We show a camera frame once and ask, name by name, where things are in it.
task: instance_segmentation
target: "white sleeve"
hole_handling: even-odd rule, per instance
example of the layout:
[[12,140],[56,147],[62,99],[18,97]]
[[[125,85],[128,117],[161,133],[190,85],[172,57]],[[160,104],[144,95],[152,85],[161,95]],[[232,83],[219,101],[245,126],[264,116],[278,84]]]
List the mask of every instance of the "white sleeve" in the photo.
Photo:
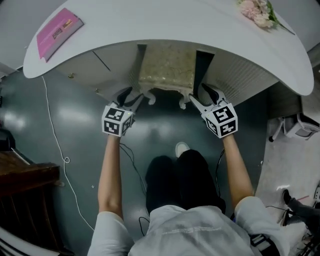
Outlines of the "white sleeve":
[[109,211],[98,214],[88,256],[126,256],[133,245],[118,215]]
[[235,223],[249,235],[268,235],[281,256],[288,256],[290,245],[282,228],[275,222],[262,201],[255,196],[242,199],[234,210]]

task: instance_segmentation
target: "knee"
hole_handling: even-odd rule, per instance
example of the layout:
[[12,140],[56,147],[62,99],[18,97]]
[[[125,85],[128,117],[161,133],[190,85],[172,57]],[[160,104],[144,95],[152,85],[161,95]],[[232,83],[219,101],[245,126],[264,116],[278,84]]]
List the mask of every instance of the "knee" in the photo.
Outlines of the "knee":
[[181,154],[179,158],[202,158],[203,156],[194,149],[189,149]]
[[166,155],[161,155],[161,156],[157,156],[155,157],[151,163],[150,163],[150,166],[151,165],[165,165],[165,164],[171,164],[172,163],[172,160],[170,157],[166,156]]

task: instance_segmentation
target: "white wall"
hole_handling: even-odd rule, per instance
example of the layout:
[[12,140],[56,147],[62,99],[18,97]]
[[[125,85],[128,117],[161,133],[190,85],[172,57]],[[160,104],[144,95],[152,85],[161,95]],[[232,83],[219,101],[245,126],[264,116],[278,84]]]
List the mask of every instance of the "white wall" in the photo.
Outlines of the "white wall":
[[4,0],[0,4],[0,62],[17,69],[25,47],[46,18],[66,0]]
[[15,72],[15,70],[0,62],[0,72],[4,73],[6,75],[9,75],[9,74]]
[[316,0],[270,0],[294,29],[306,51],[320,43],[320,4]]

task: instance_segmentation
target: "forearm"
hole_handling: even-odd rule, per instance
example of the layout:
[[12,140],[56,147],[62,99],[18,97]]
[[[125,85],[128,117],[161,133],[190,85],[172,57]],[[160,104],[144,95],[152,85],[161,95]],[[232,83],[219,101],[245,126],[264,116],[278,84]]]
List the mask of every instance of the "forearm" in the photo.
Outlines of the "forearm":
[[120,137],[108,136],[98,188],[99,212],[123,218],[120,174]]
[[232,205],[253,196],[253,187],[233,134],[223,138]]

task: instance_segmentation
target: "gray floor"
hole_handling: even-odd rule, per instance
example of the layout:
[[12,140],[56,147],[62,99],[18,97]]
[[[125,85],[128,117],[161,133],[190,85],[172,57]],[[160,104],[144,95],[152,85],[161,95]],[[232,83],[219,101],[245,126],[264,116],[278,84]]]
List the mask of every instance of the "gray floor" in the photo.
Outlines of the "gray floor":
[[[98,212],[97,190],[107,136],[101,132],[101,115],[106,100],[63,77],[56,71],[44,76],[52,120],[64,156],[71,162],[66,172],[77,193],[82,214],[94,226]],[[53,162],[63,166],[59,149],[51,129],[45,87],[41,78],[27,79],[23,73],[14,73],[2,82],[3,107],[0,120],[9,129],[16,147],[36,163]],[[155,105],[145,99],[136,115],[136,122],[128,130],[122,143],[135,156],[136,167],[145,175],[150,161],[160,155],[174,157],[175,145],[180,141],[198,150],[209,164],[211,174],[223,144],[207,128],[198,111],[187,104],[179,108],[178,93],[157,90]],[[235,134],[254,188],[257,187],[261,161],[264,159],[267,114],[266,93],[262,92],[235,108],[239,131]],[[124,221],[132,237],[142,234],[139,217],[148,217],[138,175],[121,152]],[[66,181],[61,170],[61,179]],[[226,214],[232,214],[227,183],[226,162],[219,168],[219,184],[226,200]],[[75,198],[68,185],[54,189],[54,204],[59,230],[65,246],[77,255],[86,255],[93,232],[77,212]],[[143,222],[144,230],[148,223]]]

